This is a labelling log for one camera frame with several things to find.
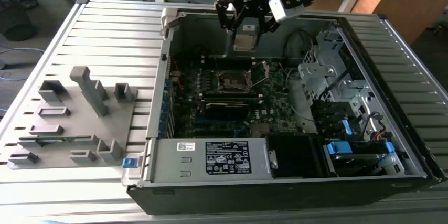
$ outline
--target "motherboard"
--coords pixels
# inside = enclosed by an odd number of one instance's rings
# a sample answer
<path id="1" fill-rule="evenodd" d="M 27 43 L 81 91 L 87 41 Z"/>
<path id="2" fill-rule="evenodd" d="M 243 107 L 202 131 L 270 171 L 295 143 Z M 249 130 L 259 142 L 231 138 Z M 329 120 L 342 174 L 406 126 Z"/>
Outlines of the motherboard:
<path id="1" fill-rule="evenodd" d="M 259 138 L 271 132 L 302 132 L 281 60 L 203 56 L 173 62 L 175 138 Z"/>

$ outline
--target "gray plastic block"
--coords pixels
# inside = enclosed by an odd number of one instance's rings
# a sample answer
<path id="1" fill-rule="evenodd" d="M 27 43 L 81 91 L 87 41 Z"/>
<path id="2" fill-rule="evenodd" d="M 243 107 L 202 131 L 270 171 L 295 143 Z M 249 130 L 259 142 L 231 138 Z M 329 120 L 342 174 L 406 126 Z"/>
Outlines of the gray plastic block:
<path id="1" fill-rule="evenodd" d="M 97 137 L 97 135 L 91 136 L 90 138 L 77 138 L 75 142 L 78 143 L 78 145 L 98 145 L 99 142 L 99 138 Z"/>
<path id="2" fill-rule="evenodd" d="M 77 164 L 94 163 L 97 160 L 97 155 L 91 152 L 91 150 L 73 150 L 70 152 L 70 158 Z"/>
<path id="3" fill-rule="evenodd" d="M 113 146 L 113 140 L 126 150 L 126 144 L 130 136 L 130 127 L 133 122 L 133 114 L 135 102 L 118 103 L 115 99 L 113 87 L 105 87 L 109 99 L 105 100 L 110 114 L 106 117 L 98 116 L 97 112 L 82 94 L 78 87 L 66 87 L 67 92 L 59 95 L 62 103 L 55 106 L 66 106 L 71 109 L 70 116 L 45 116 L 35 113 L 31 125 L 61 125 L 65 131 L 62 134 L 38 134 L 19 136 L 21 140 L 37 140 L 43 147 L 27 147 L 27 151 L 39 156 L 39 162 L 33 164 L 15 164 L 9 162 L 11 169 L 42 169 L 62 167 L 106 167 L 122 164 L 122 158 L 114 162 L 106 162 L 97 153 L 101 139 L 105 140 L 107 146 Z M 131 87 L 133 93 L 138 94 L 138 88 Z M 45 99 L 41 101 L 39 108 L 51 108 Z M 91 150 L 97 155 L 94 163 L 75 163 L 70 158 L 71 150 Z"/>
<path id="4" fill-rule="evenodd" d="M 113 140 L 113 145 L 110 148 L 103 139 L 101 139 L 97 153 L 107 163 L 114 163 L 123 157 L 123 149 L 115 140 Z"/>
<path id="5" fill-rule="evenodd" d="M 42 117 L 47 116 L 70 116 L 69 107 L 45 107 L 39 108 L 38 115 Z"/>
<path id="6" fill-rule="evenodd" d="M 39 87 L 38 93 L 41 94 L 42 98 L 49 103 L 59 103 L 62 99 L 59 98 L 59 94 L 66 92 L 66 88 L 62 83 L 57 80 L 54 81 L 43 81 L 43 84 Z"/>
<path id="7" fill-rule="evenodd" d="M 131 87 L 127 83 L 115 84 L 114 95 L 118 102 L 134 102 L 135 94 L 133 93 Z"/>
<path id="8" fill-rule="evenodd" d="M 29 133 L 33 135 L 41 135 L 41 134 L 62 134 L 65 131 L 65 128 L 57 124 L 57 125 L 34 125 L 30 128 Z"/>
<path id="9" fill-rule="evenodd" d="M 18 144 L 21 144 L 21 146 L 23 148 L 42 148 L 42 144 L 38 140 L 18 140 Z"/>
<path id="10" fill-rule="evenodd" d="M 33 153 L 33 152 L 21 152 L 21 153 L 14 153 L 10 156 L 10 162 L 14 164 L 37 164 L 39 162 L 39 157 Z"/>
<path id="11" fill-rule="evenodd" d="M 107 97 L 107 92 L 103 87 L 103 84 L 99 80 L 94 80 L 94 82 L 95 82 L 95 89 L 98 90 L 101 97 L 103 98 L 103 101 L 105 101 L 109 97 Z"/>
<path id="12" fill-rule="evenodd" d="M 89 67 L 75 66 L 73 72 L 70 73 L 71 80 L 78 82 L 79 87 L 82 88 L 82 93 L 86 100 L 90 102 L 97 114 L 99 116 L 106 116 L 109 109 L 103 102 L 105 94 L 97 90 L 97 87 L 102 86 L 98 84 L 99 81 L 91 80 L 91 70 Z"/>

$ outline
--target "floor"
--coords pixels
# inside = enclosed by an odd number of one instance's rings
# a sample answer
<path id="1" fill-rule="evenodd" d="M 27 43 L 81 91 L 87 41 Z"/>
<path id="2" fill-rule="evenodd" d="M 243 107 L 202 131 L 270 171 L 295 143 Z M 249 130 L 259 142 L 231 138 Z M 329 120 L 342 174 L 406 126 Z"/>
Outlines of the floor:
<path id="1" fill-rule="evenodd" d="M 211 4 L 214 0 L 170 0 L 183 3 Z M 65 18 L 73 8 L 75 0 L 39 0 L 41 6 L 30 10 L 30 18 L 37 25 L 38 35 L 23 42 L 10 42 L 0 35 L 0 46 L 7 47 L 37 47 L 46 49 Z M 433 31 L 426 31 L 415 44 L 413 45 L 418 55 L 421 55 L 429 68 L 439 78 L 445 87 L 448 87 L 448 72 L 445 71 L 446 66 L 441 64 L 446 60 L 448 50 L 448 32 L 442 36 L 434 36 Z M 0 59 L 9 64 L 7 68 L 0 70 L 0 77 L 26 78 L 34 66 L 39 61 L 41 55 L 35 51 L 13 51 L 0 55 Z M 0 109 L 9 109 L 25 81 L 5 81 L 0 80 Z"/>

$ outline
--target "black cable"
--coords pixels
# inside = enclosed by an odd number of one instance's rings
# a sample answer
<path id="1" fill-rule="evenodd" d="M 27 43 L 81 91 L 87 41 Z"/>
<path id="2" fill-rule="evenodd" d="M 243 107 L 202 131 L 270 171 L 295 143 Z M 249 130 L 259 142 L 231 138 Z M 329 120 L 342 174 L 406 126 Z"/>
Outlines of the black cable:
<path id="1" fill-rule="evenodd" d="M 334 83 L 325 89 L 325 91 L 319 95 L 318 100 L 321 100 L 323 98 L 325 94 L 338 85 L 338 83 L 341 83 L 341 81 L 343 80 L 343 78 L 346 77 L 346 75 L 349 75 L 349 70 L 346 70 L 343 72 L 343 74 L 341 76 L 338 76 L 338 78 L 334 81 Z"/>
<path id="2" fill-rule="evenodd" d="M 365 132 L 367 130 L 367 126 L 370 125 L 370 120 L 377 114 L 381 115 L 379 112 L 373 111 L 373 113 L 367 116 L 367 119 L 366 119 L 365 124 L 363 124 L 362 131 L 361 131 L 361 134 L 359 134 L 359 140 L 361 141 L 365 139 Z"/>
<path id="3" fill-rule="evenodd" d="M 298 35 L 301 36 L 301 38 L 302 38 L 302 42 L 303 42 L 303 46 L 306 45 L 306 38 L 305 38 L 305 35 L 306 35 L 306 37 L 307 37 L 309 40 L 310 40 L 310 41 L 309 41 L 309 43 L 310 43 L 310 49 L 313 49 L 313 46 L 314 46 L 314 38 L 313 38 L 311 34 L 310 34 L 306 30 L 303 30 L 303 29 L 297 29 L 297 30 L 294 30 L 294 31 L 289 34 L 287 39 L 286 39 L 286 42 L 285 42 L 285 44 L 283 44 L 283 57 L 289 57 L 289 44 L 290 44 L 290 41 L 291 41 L 293 36 L 294 36 L 295 34 L 298 34 Z"/>

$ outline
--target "black trash can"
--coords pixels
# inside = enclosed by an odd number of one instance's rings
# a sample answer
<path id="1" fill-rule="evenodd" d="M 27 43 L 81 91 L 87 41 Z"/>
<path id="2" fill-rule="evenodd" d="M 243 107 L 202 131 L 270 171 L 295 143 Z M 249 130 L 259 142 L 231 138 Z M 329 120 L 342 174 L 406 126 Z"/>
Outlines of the black trash can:
<path id="1" fill-rule="evenodd" d="M 0 0 L 0 33 L 11 41 L 23 41 L 37 34 L 26 9 L 38 6 L 38 0 Z"/>

